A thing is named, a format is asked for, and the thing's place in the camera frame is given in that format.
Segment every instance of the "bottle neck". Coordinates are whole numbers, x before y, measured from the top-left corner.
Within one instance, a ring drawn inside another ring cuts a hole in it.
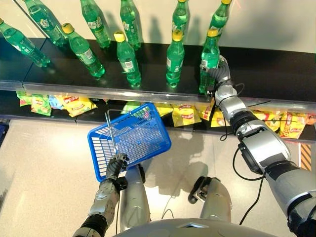
[[[11,26],[9,26],[8,24],[2,22],[0,24],[0,31],[4,34],[4,32],[8,29],[12,28]]]

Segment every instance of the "yellow bottle cap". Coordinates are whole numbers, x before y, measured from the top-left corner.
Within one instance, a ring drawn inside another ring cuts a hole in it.
[[[223,4],[231,4],[231,1],[232,1],[232,0],[222,0],[222,3],[223,3]]]
[[[172,40],[173,41],[176,41],[176,42],[181,41],[182,40],[182,36],[183,36],[183,33],[180,30],[174,30],[172,32]]]
[[[218,30],[217,29],[209,29],[207,32],[208,37],[214,37],[218,35]]]
[[[116,31],[114,32],[114,38],[117,42],[123,42],[125,41],[125,35],[122,31]]]
[[[64,25],[61,26],[61,28],[66,34],[70,34],[75,31],[75,29],[70,23],[65,23]]]

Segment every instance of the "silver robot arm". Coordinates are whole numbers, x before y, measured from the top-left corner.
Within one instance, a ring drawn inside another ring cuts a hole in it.
[[[73,237],[104,237],[113,222],[119,192],[127,186],[124,177],[118,178],[120,170],[127,166],[125,160],[128,160],[125,154],[115,155],[110,160],[106,171],[107,177],[100,183],[88,217]]]
[[[290,161],[280,137],[238,98],[225,58],[221,57],[218,69],[202,69],[216,79],[215,103],[240,141],[238,147],[250,170],[267,179],[289,229],[298,237],[315,236],[316,179],[312,173]]]

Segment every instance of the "yellow snack bag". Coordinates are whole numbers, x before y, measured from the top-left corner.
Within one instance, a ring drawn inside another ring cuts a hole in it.
[[[173,111],[173,107],[170,104],[165,103],[154,103],[160,117],[169,114]]]
[[[280,137],[298,139],[306,124],[306,114],[285,112],[281,120]]]
[[[172,104],[172,120],[175,127],[201,122],[194,105]]]
[[[68,111],[70,117],[83,114],[97,106],[86,97],[81,96],[57,96],[57,99]]]
[[[252,113],[260,120],[264,120],[265,124],[273,132],[277,131],[280,128],[280,118],[282,114],[280,111],[260,111],[253,110]]]
[[[224,116],[219,108],[215,109],[214,115],[212,117],[211,127],[222,127],[225,126]]]
[[[209,117],[211,115],[211,111],[212,111],[212,108],[214,106],[214,98],[212,98],[212,101],[211,101],[210,104],[207,104],[207,103],[196,103],[195,106],[196,106],[196,109],[197,109],[198,116],[201,119],[209,121]]]

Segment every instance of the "green plastic bottle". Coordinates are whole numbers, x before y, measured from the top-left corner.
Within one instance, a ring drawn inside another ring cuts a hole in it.
[[[178,0],[176,9],[172,14],[172,31],[180,30],[183,36],[186,33],[188,22],[188,9],[186,0]]]
[[[171,87],[176,87],[181,75],[184,58],[184,47],[182,44],[182,31],[172,32],[172,42],[167,50],[167,82]]]
[[[218,29],[218,40],[222,35],[222,29],[228,21],[229,17],[229,5],[231,4],[232,0],[222,0],[221,5],[215,11],[214,15],[212,16],[211,23],[209,28],[211,29]]]
[[[37,66],[46,67],[50,63],[50,59],[40,52],[35,45],[22,34],[22,32],[4,23],[1,18],[0,31],[3,33],[6,41],[19,50],[23,55],[30,58]]]
[[[207,39],[202,52],[201,64],[208,68],[217,68],[219,62],[220,51],[217,45],[217,29],[209,29],[207,32]],[[206,90],[209,86],[214,86],[215,79],[211,78],[209,74],[203,70],[200,72],[199,92],[206,94]]]
[[[129,44],[134,48],[134,50],[138,50],[140,48],[140,42],[136,23],[136,14],[129,1],[130,0],[120,1],[120,18],[122,20]]]
[[[111,40],[102,22],[99,9],[94,0],[80,0],[82,15],[101,48],[108,48]]]
[[[100,78],[105,73],[105,69],[92,52],[88,41],[78,35],[70,23],[62,25],[62,29],[69,39],[71,50],[88,68],[91,75]]]
[[[136,61],[135,51],[129,42],[126,41],[122,31],[115,32],[114,38],[118,42],[117,56],[126,73],[127,81],[132,86],[137,87],[140,85],[142,77]]]
[[[49,36],[53,44],[63,46],[67,43],[63,34],[59,31],[51,17],[44,8],[33,0],[23,0],[28,8],[30,16],[38,24],[39,27]]]

